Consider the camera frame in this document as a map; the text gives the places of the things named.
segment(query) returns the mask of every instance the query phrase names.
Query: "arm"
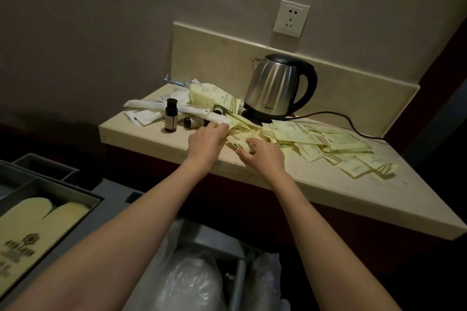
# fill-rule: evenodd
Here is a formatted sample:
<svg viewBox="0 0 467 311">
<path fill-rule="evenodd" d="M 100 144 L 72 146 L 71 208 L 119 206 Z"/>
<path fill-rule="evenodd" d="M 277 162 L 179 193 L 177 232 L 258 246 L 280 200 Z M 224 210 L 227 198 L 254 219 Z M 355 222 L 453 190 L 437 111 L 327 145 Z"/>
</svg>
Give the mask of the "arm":
<svg viewBox="0 0 467 311">
<path fill-rule="evenodd" d="M 303 196 L 285 172 L 280 149 L 259 139 L 237 154 L 272 187 L 284 210 L 313 292 L 323 310 L 400 310 L 379 281 Z"/>
<path fill-rule="evenodd" d="M 175 172 L 63 255 L 7 310 L 120 310 L 178 209 L 216 162 L 227 131 L 211 122 L 192 134 Z"/>
</svg>

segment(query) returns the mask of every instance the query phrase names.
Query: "forearm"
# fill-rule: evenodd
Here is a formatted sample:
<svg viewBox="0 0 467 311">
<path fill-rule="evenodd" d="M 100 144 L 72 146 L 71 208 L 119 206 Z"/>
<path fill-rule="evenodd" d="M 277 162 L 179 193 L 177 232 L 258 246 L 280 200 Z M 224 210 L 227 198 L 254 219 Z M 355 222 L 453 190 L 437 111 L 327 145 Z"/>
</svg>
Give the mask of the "forearm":
<svg viewBox="0 0 467 311">
<path fill-rule="evenodd" d="M 290 175 L 272 183 L 313 292 L 323 310 L 400 310 L 392 297 L 303 196 Z"/>
<path fill-rule="evenodd" d="M 121 309 L 180 206 L 205 174 L 184 162 L 60 258 L 9 311 Z"/>
</svg>

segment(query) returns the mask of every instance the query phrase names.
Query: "kettle lid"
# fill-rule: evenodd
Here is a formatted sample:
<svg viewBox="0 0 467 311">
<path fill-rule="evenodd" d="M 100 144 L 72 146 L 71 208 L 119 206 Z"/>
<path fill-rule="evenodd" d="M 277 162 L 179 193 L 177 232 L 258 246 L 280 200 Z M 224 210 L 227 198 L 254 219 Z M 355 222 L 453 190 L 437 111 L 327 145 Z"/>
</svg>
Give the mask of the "kettle lid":
<svg viewBox="0 0 467 311">
<path fill-rule="evenodd" d="M 300 66 L 303 63 L 306 63 L 305 61 L 303 61 L 301 59 L 298 59 L 298 58 L 295 58 L 293 56 L 289 56 L 289 55 L 286 55 L 286 54 L 277 54 L 277 53 L 268 54 L 268 55 L 266 55 L 265 58 L 268 59 L 268 60 L 271 60 L 273 62 L 285 65 L 285 66 Z"/>
</svg>

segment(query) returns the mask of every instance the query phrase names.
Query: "black bottle cap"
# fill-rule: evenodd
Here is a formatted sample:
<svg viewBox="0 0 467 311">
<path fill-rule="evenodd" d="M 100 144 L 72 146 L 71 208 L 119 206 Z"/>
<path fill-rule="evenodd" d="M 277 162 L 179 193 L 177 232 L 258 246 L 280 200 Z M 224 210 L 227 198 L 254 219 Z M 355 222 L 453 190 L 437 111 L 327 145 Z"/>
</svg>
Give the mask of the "black bottle cap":
<svg viewBox="0 0 467 311">
<path fill-rule="evenodd" d="M 167 108 L 171 108 L 171 109 L 177 108 L 177 99 L 172 99 L 172 98 L 167 99 Z"/>
</svg>

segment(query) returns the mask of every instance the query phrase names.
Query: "hand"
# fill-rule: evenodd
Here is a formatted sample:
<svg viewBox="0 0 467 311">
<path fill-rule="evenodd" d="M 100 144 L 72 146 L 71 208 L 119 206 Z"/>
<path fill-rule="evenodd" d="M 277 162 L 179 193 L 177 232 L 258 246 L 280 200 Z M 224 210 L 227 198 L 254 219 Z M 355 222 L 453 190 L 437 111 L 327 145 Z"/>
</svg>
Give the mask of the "hand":
<svg viewBox="0 0 467 311">
<path fill-rule="evenodd" d="M 264 180 L 272 185 L 274 179 L 282 177 L 285 172 L 284 154 L 273 143 L 258 138 L 248 138 L 247 143 L 256 148 L 254 155 L 242 148 L 237 149 L 237 155 L 245 164 L 252 166 Z"/>
<path fill-rule="evenodd" d="M 210 122 L 207 127 L 199 128 L 188 138 L 188 157 L 191 163 L 205 176 L 213 168 L 225 144 L 229 125 Z"/>
</svg>

